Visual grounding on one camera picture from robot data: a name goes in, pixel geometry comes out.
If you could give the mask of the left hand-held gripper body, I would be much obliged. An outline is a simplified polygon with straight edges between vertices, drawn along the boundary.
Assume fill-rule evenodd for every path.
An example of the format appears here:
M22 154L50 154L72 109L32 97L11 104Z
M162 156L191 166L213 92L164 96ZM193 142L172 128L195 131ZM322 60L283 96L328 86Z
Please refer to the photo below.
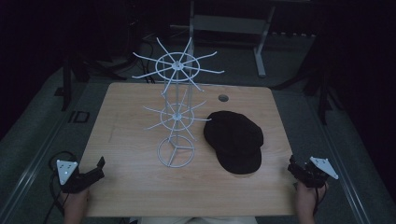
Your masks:
M79 193L90 185L87 177L81 174L76 161L56 161L60 188L64 193Z

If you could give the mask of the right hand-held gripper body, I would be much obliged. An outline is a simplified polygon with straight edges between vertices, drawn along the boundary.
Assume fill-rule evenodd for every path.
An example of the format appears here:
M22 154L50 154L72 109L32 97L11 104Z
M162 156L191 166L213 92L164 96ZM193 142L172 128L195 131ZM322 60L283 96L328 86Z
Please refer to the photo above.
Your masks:
M322 188L327 179L332 177L338 179L339 175L333 169L328 159L310 157L304 167L297 167L298 180L303 182L308 188Z

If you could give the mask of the black cap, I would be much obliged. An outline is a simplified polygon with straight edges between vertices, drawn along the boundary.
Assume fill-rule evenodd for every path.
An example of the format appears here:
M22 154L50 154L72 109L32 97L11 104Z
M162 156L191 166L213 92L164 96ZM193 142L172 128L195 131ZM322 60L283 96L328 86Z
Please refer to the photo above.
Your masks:
M258 171L262 165L262 129L245 115L232 111L213 112L207 118L204 137L219 164L235 175Z

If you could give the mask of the white wire hook rack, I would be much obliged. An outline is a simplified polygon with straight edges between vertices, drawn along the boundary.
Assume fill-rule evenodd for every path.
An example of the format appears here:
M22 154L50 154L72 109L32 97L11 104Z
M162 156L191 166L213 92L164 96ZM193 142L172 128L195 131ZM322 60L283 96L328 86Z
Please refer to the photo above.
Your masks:
M157 157L161 164L170 168L181 168L188 165L195 154L194 141L196 138L191 132L195 121L208 121L195 116L194 110L205 104L202 101L198 105L192 104L193 90L203 91L195 82L195 78L202 73L222 74L222 71L205 69L200 61L215 56L217 53L206 54L195 57L193 55L192 38L182 51L169 51L156 38L162 48L164 55L158 59L134 54L138 59L154 63L154 71L133 78L149 78L157 75L163 80L161 96L164 107L154 109L145 106L145 109L159 115L159 122L148 127L148 130L158 126L164 127L169 134L157 147Z

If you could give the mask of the person's right hand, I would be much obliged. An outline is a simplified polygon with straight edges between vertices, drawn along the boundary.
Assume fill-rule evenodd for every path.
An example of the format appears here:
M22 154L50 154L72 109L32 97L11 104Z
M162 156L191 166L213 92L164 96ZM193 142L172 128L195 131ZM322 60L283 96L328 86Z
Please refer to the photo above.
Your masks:
M308 188L303 182L297 182L297 191L295 196L295 205L297 214L312 213L313 215L318 210L318 205L324 199L328 184L321 188Z

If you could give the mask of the person's left hand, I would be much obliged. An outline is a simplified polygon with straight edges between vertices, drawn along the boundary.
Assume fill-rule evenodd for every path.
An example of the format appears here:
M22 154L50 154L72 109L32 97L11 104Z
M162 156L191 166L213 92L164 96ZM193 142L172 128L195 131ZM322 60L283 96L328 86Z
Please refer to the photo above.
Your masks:
M63 208L67 211L72 209L82 209L87 207L88 200L90 197L90 191L84 189L78 193L61 193L63 199Z

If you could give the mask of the black floor socket box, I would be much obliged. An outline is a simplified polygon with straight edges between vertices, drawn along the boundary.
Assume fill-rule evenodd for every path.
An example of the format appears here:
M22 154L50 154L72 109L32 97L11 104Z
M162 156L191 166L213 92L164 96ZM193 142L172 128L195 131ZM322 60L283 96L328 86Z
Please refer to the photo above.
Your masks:
M69 123L86 123L90 118L90 113L86 111L73 111L69 117Z

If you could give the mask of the black metal stand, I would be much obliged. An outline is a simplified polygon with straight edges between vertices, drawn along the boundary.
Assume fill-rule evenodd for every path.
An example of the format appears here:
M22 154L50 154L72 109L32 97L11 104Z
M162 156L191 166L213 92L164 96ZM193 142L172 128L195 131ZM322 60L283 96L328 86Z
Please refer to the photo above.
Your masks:
M63 85L54 93L55 96L61 96L63 98L62 111L65 111L69 107L72 100L72 74L75 74L76 79L82 82L89 80L86 66L101 72L106 77L125 80L125 77L116 75L110 68L99 64L99 62L90 58L87 54L75 50L68 51L63 59Z
M304 57L297 74L275 86L271 90L280 91L307 79L303 93L305 96L318 96L318 117L323 125L327 124L326 111L330 109L328 97L331 96L331 78L336 71L337 60L333 47L313 44Z

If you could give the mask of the white metal desk frame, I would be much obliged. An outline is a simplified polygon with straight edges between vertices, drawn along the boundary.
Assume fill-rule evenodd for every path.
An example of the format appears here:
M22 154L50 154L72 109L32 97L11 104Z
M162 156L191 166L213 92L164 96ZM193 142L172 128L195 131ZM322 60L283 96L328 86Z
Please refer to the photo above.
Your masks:
M270 27L273 23L274 15L278 9L277 4L304 3L304 0L266 0L266 3L268 3L269 6L264 13L264 18L253 19L249 17L200 14L196 9L199 1L200 0L190 0L190 38L194 38L194 33L196 31L258 36L260 38L259 42L253 48L253 55L257 67L258 77L267 76L262 58L262 51L267 36L270 34Z

